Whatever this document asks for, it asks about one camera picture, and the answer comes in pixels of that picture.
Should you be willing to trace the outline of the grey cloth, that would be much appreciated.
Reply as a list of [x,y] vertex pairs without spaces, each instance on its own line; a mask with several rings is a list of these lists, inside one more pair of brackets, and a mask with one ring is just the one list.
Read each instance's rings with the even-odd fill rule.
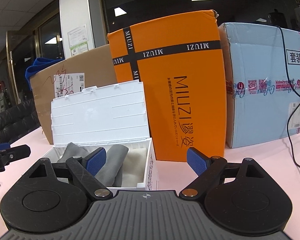
[[[90,153],[91,152],[88,152],[83,147],[75,145],[71,142],[67,145],[62,157],[58,160],[58,162],[64,163],[68,158],[73,156],[80,156],[84,158]],[[95,178],[106,187],[120,187],[123,181],[123,162],[127,156],[127,153],[128,148],[124,145],[111,146],[109,150],[106,150],[106,163],[97,173]]]

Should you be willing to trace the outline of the white plastic container box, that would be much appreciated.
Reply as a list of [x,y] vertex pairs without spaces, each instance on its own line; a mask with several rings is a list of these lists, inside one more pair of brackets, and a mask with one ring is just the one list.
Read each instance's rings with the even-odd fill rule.
[[53,99],[51,121],[54,145],[44,156],[52,163],[61,159],[70,142],[88,152],[124,145],[129,151],[120,189],[157,190],[159,176],[142,82],[93,86]]

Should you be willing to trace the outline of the black leather sofa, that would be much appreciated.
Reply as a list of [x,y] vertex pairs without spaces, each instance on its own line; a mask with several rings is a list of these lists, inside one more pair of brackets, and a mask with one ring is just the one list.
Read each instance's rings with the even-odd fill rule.
[[12,144],[38,127],[34,100],[24,101],[0,113],[0,144]]

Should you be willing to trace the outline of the light blue carton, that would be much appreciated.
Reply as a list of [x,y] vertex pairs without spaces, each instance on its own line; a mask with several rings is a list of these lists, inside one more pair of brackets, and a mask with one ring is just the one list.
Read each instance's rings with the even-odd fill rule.
[[231,148],[300,133],[300,32],[252,23],[218,28]]

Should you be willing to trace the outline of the blue cloth on box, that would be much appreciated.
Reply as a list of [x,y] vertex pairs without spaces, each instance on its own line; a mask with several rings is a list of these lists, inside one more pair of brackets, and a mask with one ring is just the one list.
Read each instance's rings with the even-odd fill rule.
[[59,62],[63,61],[63,59],[48,59],[45,57],[38,57],[35,59],[33,64],[29,67],[27,67],[25,71],[25,78],[27,80],[27,83],[29,85],[30,90],[32,90],[31,84],[30,84],[30,78],[40,72],[41,70],[44,70],[47,67],[52,66],[53,64],[57,64]]

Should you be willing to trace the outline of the brown cardboard box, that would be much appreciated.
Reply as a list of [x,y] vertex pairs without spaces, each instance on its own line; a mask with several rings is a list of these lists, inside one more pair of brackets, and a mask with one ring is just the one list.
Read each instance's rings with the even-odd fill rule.
[[54,98],[115,83],[108,44],[53,64],[30,77],[37,115],[48,142],[53,143],[51,102]]

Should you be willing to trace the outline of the orange MIUZI box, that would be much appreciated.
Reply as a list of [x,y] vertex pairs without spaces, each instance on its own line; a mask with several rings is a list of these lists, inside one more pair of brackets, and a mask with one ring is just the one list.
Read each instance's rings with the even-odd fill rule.
[[185,161],[187,149],[223,155],[226,80],[217,12],[199,10],[108,34],[117,81],[143,83],[155,155]]

